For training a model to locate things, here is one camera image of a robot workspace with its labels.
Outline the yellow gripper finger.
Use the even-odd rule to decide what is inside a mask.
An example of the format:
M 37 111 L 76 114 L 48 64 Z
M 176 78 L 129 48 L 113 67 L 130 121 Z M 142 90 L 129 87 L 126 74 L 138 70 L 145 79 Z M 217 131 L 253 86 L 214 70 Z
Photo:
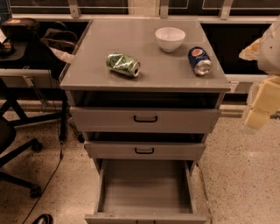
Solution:
M 280 77 L 269 76 L 258 85 L 244 125 L 259 130 L 280 109 Z

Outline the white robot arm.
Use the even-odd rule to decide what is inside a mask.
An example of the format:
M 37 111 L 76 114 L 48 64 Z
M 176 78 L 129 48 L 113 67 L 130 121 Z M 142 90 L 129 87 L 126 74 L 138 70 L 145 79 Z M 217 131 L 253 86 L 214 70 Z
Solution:
M 258 68 L 268 75 L 252 86 L 248 108 L 243 113 L 243 131 L 255 133 L 280 109 L 280 19 L 243 49 L 239 58 L 256 60 Z

